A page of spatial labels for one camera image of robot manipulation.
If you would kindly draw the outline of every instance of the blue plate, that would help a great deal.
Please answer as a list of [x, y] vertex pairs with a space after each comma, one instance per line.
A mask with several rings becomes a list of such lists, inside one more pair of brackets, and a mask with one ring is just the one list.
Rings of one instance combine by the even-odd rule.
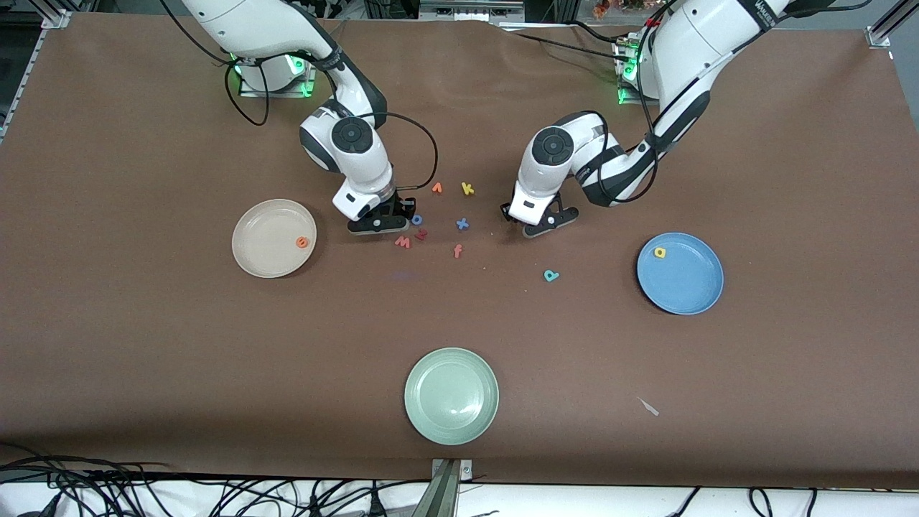
[[657, 306], [689, 316], [715, 305], [724, 288], [724, 271], [709, 245], [674, 232], [651, 239], [641, 249], [638, 282]]

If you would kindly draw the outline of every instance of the small paper scrap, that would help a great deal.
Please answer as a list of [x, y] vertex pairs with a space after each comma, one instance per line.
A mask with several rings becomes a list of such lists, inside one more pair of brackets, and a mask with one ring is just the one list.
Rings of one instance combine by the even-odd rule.
[[657, 409], [654, 409], [654, 407], [651, 404], [648, 404], [647, 402], [645, 402], [640, 396], [636, 396], [635, 398], [638, 398], [641, 401], [641, 403], [644, 405], [644, 408], [651, 411], [651, 414], [654, 415], [655, 417], [661, 414], [660, 411], [658, 411]]

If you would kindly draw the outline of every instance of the floor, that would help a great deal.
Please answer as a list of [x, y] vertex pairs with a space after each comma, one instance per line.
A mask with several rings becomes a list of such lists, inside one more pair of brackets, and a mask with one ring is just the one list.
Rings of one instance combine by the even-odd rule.
[[[791, 19], [781, 25], [783, 29], [863, 29], [877, 21], [895, 0], [874, 0], [870, 5], [855, 11], [824, 13], [804, 19]], [[187, 14], [181, 0], [166, 0], [176, 14]], [[14, 9], [22, 10], [26, 0], [17, 0]], [[163, 14], [159, 2], [153, 0], [100, 0], [98, 10], [136, 14]], [[9, 110], [16, 94], [19, 78], [26, 68], [32, 48], [39, 36], [34, 25], [8, 23], [0, 11], [0, 117]], [[903, 93], [910, 106], [916, 128], [919, 129], [919, 17], [903, 24], [891, 37], [891, 54], [900, 76]]]

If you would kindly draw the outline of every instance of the plate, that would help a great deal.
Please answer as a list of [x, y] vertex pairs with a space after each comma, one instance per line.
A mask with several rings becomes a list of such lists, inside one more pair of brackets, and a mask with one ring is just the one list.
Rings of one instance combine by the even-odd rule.
[[715, 305], [724, 288], [724, 271], [709, 245], [674, 232], [651, 239], [641, 249], [638, 282], [654, 304], [689, 316]]
[[316, 222], [303, 205], [271, 200], [249, 209], [233, 230], [233, 257], [259, 278], [291, 274], [316, 248]]
[[431, 442], [471, 442], [488, 429], [497, 411], [494, 372], [469, 350], [434, 350], [414, 366], [405, 382], [408, 419]]

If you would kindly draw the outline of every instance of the green plate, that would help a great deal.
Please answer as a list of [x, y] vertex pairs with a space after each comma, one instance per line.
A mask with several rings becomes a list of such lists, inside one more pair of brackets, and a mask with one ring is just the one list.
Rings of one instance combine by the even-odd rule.
[[498, 411], [498, 381], [484, 359], [465, 349], [434, 350], [405, 382], [405, 412], [431, 442], [460, 445], [482, 436]]

